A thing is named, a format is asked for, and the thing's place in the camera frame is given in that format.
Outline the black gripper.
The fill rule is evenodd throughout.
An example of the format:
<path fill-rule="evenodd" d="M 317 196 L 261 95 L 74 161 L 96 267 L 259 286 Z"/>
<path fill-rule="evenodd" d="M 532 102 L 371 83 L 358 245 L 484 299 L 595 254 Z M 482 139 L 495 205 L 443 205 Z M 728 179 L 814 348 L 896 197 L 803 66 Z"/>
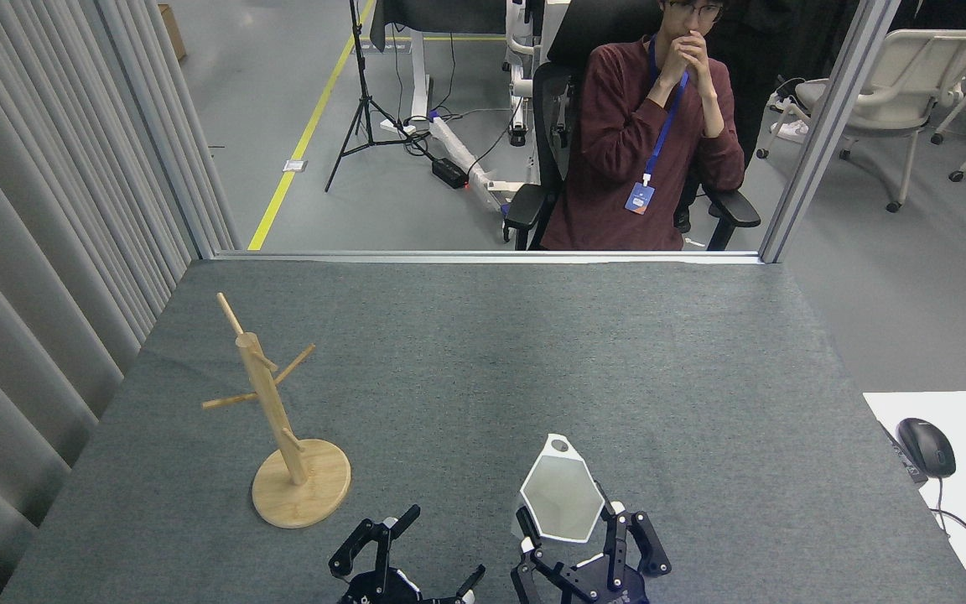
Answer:
<path fill-rule="evenodd" d="M 370 518 L 364 518 L 352 530 L 345 542 L 341 544 L 330 557 L 330 573 L 334 577 L 344 580 L 353 571 L 354 560 L 369 544 L 376 543 L 375 571 L 381 573 L 361 573 L 352 578 L 346 593 L 340 598 L 341 603 L 440 603 L 440 604 L 471 604 L 475 603 L 475 586 L 486 574 L 486 566 L 478 565 L 475 570 L 461 584 L 453 596 L 441 599 L 425 599 L 419 589 L 399 573 L 386 573 L 390 569 L 390 550 L 392 542 L 399 539 L 418 519 L 421 508 L 411 505 L 402 516 L 387 518 L 376 523 Z"/>
<path fill-rule="evenodd" d="M 649 603 L 643 576 L 667 575 L 673 565 L 645 511 L 629 512 L 621 503 L 605 504 L 605 555 L 607 560 L 585 560 L 571 567 L 544 557 L 542 536 L 528 508 L 518 508 L 515 520 L 522 531 L 521 559 L 511 570 L 513 587 L 521 603 L 542 603 L 534 575 L 541 574 L 570 603 L 594 593 L 590 603 Z M 639 565 L 627 564 L 627 536 L 639 549 Z"/>

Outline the person's left hand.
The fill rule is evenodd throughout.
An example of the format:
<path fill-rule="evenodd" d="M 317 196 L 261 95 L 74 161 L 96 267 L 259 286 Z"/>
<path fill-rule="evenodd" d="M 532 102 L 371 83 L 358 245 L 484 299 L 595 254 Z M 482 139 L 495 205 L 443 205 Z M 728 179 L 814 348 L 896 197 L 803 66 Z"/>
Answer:
<path fill-rule="evenodd" d="M 700 31 L 690 30 L 687 37 L 683 39 L 683 54 L 688 65 L 695 72 L 695 85 L 702 98 L 706 96 L 716 96 L 710 69 L 708 45 L 706 45 L 704 34 Z"/>

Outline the person's right hand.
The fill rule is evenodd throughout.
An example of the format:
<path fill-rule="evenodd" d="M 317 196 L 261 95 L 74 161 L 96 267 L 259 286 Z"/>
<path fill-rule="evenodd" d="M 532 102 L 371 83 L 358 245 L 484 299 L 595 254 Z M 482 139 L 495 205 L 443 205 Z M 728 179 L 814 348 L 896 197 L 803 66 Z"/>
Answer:
<path fill-rule="evenodd" d="M 659 69 L 657 81 L 660 85 L 672 87 L 682 80 L 683 73 L 688 68 L 687 47 L 693 46 L 697 41 L 695 32 L 689 32 L 681 37 L 659 32 L 654 54 Z"/>

